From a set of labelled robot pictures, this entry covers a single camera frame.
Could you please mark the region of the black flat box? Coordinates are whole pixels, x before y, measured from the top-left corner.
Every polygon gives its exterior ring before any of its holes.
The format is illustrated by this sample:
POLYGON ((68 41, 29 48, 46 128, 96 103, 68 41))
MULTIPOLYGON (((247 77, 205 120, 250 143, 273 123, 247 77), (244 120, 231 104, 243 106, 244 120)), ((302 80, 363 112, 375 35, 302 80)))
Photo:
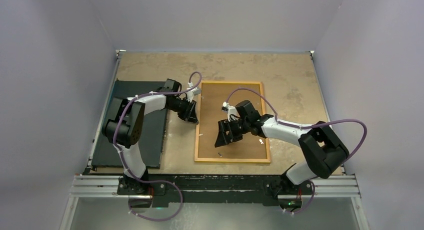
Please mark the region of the black flat box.
MULTIPOLYGON (((164 86, 163 81, 119 81, 114 83, 111 98, 125 98, 143 94, 164 86)), ((150 169, 159 169, 161 166, 162 150, 168 111, 155 111, 145 115, 139 149, 145 165, 150 169)), ((93 153, 91 165, 98 167, 122 167, 122 163, 114 146, 100 134, 93 153)))

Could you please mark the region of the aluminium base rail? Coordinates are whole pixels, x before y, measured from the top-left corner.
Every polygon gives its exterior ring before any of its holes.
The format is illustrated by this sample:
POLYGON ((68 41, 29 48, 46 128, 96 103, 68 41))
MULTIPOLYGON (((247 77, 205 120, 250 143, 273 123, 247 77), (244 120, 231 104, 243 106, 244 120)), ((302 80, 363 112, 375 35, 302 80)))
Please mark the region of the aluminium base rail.
POLYGON ((314 179, 298 186, 284 185, 279 175, 152 174, 151 178, 160 182, 152 183, 143 190, 124 184, 122 176, 79 175, 74 178, 70 195, 76 198, 142 200, 154 208, 165 208, 179 202, 299 207, 311 197, 360 197, 354 176, 314 179))

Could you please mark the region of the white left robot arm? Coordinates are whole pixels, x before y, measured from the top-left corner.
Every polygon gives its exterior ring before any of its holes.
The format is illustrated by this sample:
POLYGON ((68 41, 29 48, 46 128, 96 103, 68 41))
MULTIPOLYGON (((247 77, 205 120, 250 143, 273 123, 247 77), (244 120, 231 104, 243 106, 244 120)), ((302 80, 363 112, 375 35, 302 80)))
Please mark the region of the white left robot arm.
POLYGON ((181 86, 179 82, 167 79, 157 90, 111 100, 101 132, 113 144, 123 164, 122 188, 142 195, 150 186, 139 148, 145 115, 167 109, 176 112, 185 122, 198 124, 194 97, 201 93, 201 89, 192 82, 188 83, 186 90, 181 86))

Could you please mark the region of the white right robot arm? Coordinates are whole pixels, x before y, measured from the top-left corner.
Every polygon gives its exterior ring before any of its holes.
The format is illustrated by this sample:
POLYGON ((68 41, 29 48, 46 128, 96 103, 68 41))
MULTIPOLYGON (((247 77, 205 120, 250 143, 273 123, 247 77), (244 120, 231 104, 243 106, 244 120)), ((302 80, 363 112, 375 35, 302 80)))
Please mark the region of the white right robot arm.
POLYGON ((221 147, 252 135, 278 139, 299 146, 305 161, 288 168, 281 179, 281 188, 288 194, 315 177, 327 179, 349 156, 349 151, 332 128, 325 122, 305 125, 282 121, 270 114, 260 115, 249 100, 236 106, 223 103, 227 118, 218 122, 214 146, 221 147))

